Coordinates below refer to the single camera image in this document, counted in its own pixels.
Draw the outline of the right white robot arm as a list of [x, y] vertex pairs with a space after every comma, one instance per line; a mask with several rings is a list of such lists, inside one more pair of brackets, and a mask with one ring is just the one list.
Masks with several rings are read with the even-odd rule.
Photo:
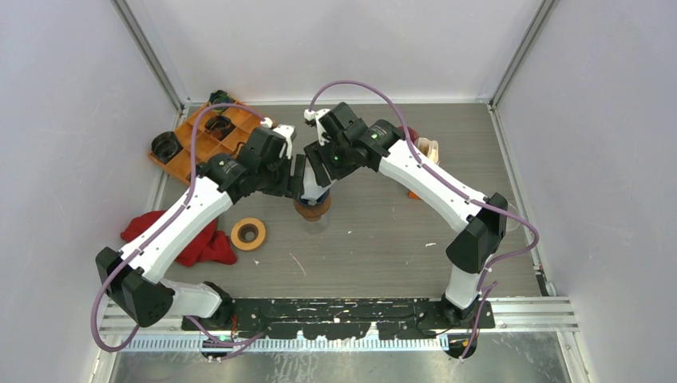
[[411, 190], [432, 207], [456, 232], [446, 248], [452, 263], [442, 296], [442, 313], [461, 328], [479, 310], [481, 272], [505, 237], [507, 200], [487, 197], [465, 186], [406, 140], [406, 131], [387, 120], [367, 125], [342, 102], [332, 109], [303, 113], [318, 139], [304, 149], [309, 168], [300, 198], [318, 204], [331, 185], [358, 168], [369, 168]]

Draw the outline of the red and black carafe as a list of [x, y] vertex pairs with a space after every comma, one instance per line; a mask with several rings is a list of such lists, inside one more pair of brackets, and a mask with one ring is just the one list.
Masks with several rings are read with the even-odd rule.
[[407, 132], [409, 133], [410, 140], [415, 144], [418, 141], [420, 134], [411, 126], [407, 127]]

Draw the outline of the white paper coffee filter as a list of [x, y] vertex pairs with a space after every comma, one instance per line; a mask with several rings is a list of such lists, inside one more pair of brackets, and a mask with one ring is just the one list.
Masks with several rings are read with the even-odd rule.
[[328, 186], [321, 186], [315, 178], [315, 173], [312, 168], [307, 167], [303, 174], [303, 192], [300, 196], [304, 199], [317, 199], [322, 194], [330, 190], [331, 184]]

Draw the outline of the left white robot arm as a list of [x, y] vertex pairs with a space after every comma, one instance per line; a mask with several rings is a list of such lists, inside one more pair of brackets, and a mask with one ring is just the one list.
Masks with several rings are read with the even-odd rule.
[[284, 195], [291, 173], [295, 128], [257, 127], [237, 156], [218, 153], [151, 227], [119, 251], [104, 248], [96, 264], [106, 294], [140, 327], [168, 314], [200, 317], [215, 330], [232, 321], [226, 294], [212, 283], [174, 282], [165, 273], [189, 243], [240, 199], [268, 190]]

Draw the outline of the blue glass dripper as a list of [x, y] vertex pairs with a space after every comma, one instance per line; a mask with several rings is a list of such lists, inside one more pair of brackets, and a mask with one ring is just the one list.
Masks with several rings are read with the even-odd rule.
[[307, 207], [313, 207], [313, 206], [318, 206], [322, 205], [325, 203], [325, 201], [328, 199], [330, 196], [329, 192], [326, 192], [319, 196], [317, 199], [298, 199], [297, 202], [302, 205], [302, 206], [307, 206]]

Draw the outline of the dark wooden dripper stand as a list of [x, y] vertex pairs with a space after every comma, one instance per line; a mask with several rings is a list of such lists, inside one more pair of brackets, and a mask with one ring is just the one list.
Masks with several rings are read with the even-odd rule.
[[331, 196], [327, 195], [327, 197], [321, 203], [317, 203], [315, 205], [308, 205], [294, 200], [293, 206], [295, 210], [301, 215], [301, 217], [307, 222], [317, 222], [330, 209]]

